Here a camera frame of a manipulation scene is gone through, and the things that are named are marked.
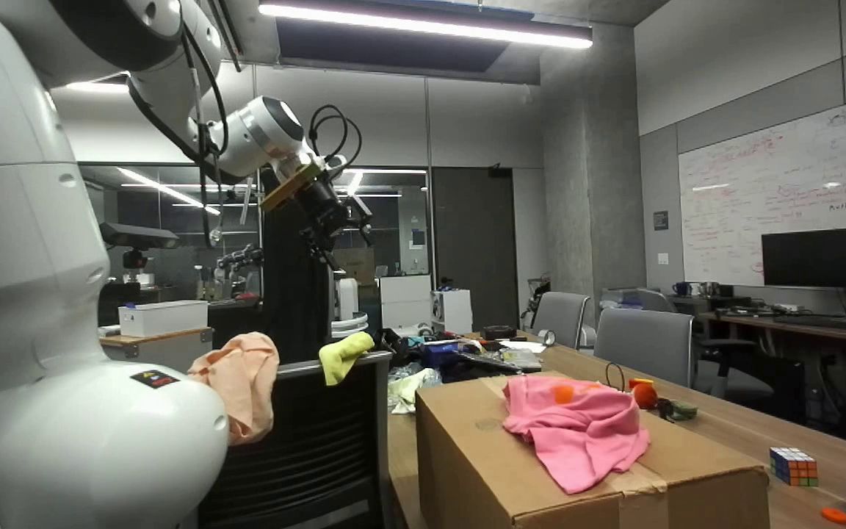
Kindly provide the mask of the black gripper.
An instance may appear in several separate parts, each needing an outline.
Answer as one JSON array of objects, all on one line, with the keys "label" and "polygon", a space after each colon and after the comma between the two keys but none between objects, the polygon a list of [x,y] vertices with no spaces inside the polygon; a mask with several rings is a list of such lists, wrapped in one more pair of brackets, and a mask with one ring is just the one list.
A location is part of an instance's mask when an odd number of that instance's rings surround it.
[{"label": "black gripper", "polygon": [[331,266],[362,263],[369,257],[369,210],[351,195],[335,195],[325,179],[312,179],[296,191],[304,216],[304,236],[318,257]]}]

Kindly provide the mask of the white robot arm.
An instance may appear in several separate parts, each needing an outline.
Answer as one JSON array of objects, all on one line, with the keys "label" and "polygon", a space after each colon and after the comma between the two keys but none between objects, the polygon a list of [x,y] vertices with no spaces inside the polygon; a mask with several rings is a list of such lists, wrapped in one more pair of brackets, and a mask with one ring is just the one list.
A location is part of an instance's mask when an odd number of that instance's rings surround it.
[{"label": "white robot arm", "polygon": [[197,0],[0,0],[0,529],[175,529],[228,448],[222,401],[99,348],[109,257],[49,88],[119,73],[215,179],[266,172],[335,263],[369,213],[329,191],[293,111],[255,98],[205,122],[221,36]]}]

